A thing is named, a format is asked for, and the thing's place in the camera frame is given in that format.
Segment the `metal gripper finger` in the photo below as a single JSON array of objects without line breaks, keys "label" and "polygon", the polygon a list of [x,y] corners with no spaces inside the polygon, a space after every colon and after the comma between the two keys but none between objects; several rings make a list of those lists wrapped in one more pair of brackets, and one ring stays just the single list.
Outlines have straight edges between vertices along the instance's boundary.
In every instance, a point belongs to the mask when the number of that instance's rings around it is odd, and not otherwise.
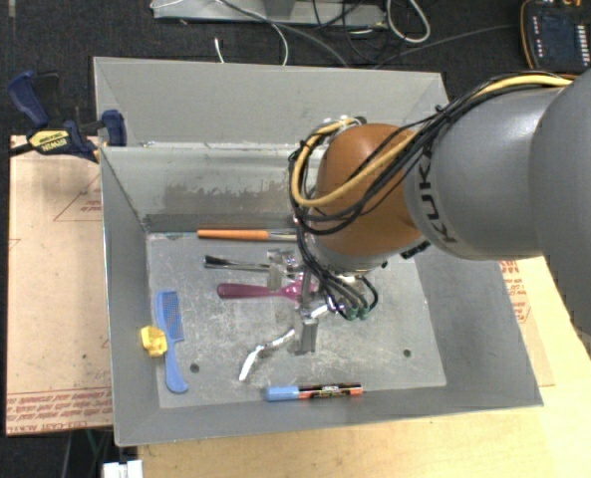
[{"label": "metal gripper finger", "polygon": [[267,287],[277,290],[283,280],[296,272],[296,259],[293,250],[270,249],[267,252],[269,261]]},{"label": "metal gripper finger", "polygon": [[320,321],[327,313],[326,305],[306,309],[300,313],[294,341],[288,348],[291,355],[302,356],[316,351]]}]

